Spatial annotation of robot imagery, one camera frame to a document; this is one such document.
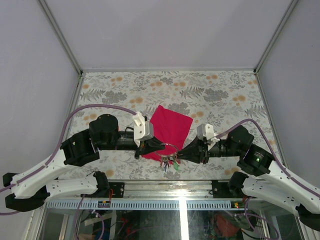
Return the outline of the large keyring with keys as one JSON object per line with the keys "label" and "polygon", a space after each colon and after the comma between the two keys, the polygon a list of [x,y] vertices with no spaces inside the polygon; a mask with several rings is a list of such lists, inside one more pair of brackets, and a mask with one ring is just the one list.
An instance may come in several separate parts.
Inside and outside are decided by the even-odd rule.
{"label": "large keyring with keys", "polygon": [[160,167],[165,172],[167,170],[169,170],[169,168],[171,166],[173,166],[173,168],[176,171],[179,171],[181,161],[178,159],[178,148],[175,145],[170,144],[170,143],[161,143],[161,145],[164,146],[164,148],[166,148],[166,147],[173,148],[174,152],[169,153],[169,154],[158,153],[158,151],[155,152],[155,154],[160,157]]}

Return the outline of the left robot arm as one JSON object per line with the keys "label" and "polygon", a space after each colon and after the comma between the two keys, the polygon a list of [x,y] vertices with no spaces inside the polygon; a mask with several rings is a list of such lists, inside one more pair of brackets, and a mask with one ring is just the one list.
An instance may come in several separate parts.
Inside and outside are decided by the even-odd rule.
{"label": "left robot arm", "polygon": [[17,212],[29,212],[57,198],[85,196],[102,198],[111,194],[104,172],[69,180],[59,177],[100,159],[100,151],[133,151],[139,159],[165,145],[154,135],[152,123],[137,113],[133,127],[119,130],[115,116],[102,114],[80,131],[62,142],[57,152],[23,173],[8,172],[3,175],[3,185],[11,190],[5,197],[5,206]]}

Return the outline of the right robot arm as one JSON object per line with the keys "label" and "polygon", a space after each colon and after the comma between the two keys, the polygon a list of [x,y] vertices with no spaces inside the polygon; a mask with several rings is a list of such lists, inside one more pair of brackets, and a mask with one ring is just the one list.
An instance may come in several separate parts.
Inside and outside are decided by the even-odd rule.
{"label": "right robot arm", "polygon": [[276,157],[253,143],[242,125],[221,139],[210,124],[197,127],[195,139],[177,154],[181,160],[206,164],[210,158],[238,157],[240,171],[233,173],[227,189],[231,196],[267,201],[298,217],[305,226],[320,229],[320,189],[291,172]]}

